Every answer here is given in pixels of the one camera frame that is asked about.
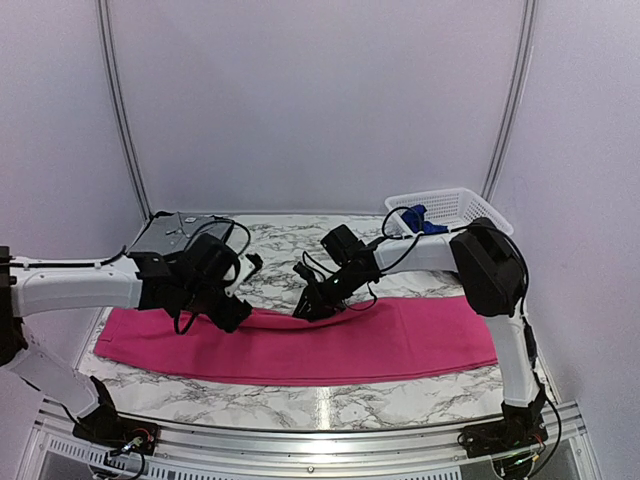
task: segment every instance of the blue fabric in basket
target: blue fabric in basket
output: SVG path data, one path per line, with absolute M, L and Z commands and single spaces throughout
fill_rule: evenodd
M 420 220 L 424 218 L 424 214 L 427 213 L 427 207 L 424 205 L 414 205 L 409 207 L 410 210 L 405 211 L 400 218 L 406 223 L 413 233 L 420 231 Z M 436 225 L 428 220 L 423 220 L 422 231 L 427 235 L 435 235 L 437 233 L 447 233 L 449 229 L 445 225 Z

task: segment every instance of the marble surface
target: marble surface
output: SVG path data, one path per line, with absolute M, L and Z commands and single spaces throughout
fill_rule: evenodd
M 238 295 L 255 307 L 291 313 L 304 287 L 293 265 L 304 250 L 331 265 L 320 239 L 341 223 L 359 237 L 379 235 L 381 217 L 270 215 L 235 217 L 251 231 L 249 252 L 264 267 Z M 244 242 L 234 232 L 232 246 Z M 447 273 L 412 272 L 385 277 L 373 286 L 380 297 L 445 297 L 462 294 Z M 368 298 L 365 288 L 353 302 Z M 402 427 L 456 421 L 498 413 L 502 382 L 497 366 L 404 382 L 339 387 L 261 387 L 168 376 L 93 354 L 108 311 L 98 321 L 81 358 L 83 373 L 102 379 L 122 411 L 155 418 L 246 428 L 336 430 Z M 544 381 L 544 372 L 540 371 Z

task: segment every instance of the pink cloth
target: pink cloth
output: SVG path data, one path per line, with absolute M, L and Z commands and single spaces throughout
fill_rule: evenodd
M 497 362 L 464 297 L 387 298 L 313 324 L 255 309 L 233 334 L 201 317 L 184 336 L 163 311 L 114 310 L 95 353 L 154 372 L 274 386 L 408 380 Z

